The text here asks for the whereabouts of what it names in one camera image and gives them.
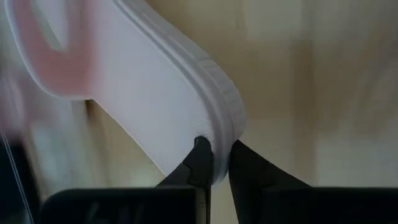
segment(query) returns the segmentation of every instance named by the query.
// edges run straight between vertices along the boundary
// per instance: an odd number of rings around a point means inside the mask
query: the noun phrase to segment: white plastic part
[[[43,38],[30,0],[6,1],[19,52],[36,83],[51,95],[97,101],[166,175],[195,137],[206,137],[215,155],[214,181],[221,181],[246,120],[232,81],[145,1],[78,2],[72,16],[65,2],[39,1],[66,46],[58,52]]]

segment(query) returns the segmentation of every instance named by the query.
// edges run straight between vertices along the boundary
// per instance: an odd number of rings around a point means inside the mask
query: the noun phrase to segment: pink object
[[[54,96],[97,101],[165,174],[182,162],[195,137],[208,138],[215,182],[221,181],[246,118],[231,80],[146,2],[77,2],[80,8],[71,10],[63,1],[39,1],[64,48],[59,52],[44,39],[30,0],[6,1],[35,82]]]

